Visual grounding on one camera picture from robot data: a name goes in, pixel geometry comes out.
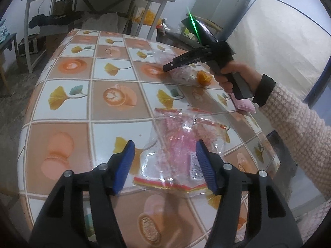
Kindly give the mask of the person's right hand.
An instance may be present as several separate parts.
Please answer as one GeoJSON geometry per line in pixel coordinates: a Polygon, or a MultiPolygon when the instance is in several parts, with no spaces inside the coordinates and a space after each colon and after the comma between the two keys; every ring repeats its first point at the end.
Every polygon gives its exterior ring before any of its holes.
{"type": "Polygon", "coordinates": [[[262,74],[258,71],[238,61],[230,61],[224,67],[217,65],[215,61],[207,62],[207,65],[210,68],[210,73],[227,93],[232,93],[234,88],[230,76],[235,80],[239,80],[240,84],[247,84],[253,95],[256,93],[262,79],[262,74]]]}

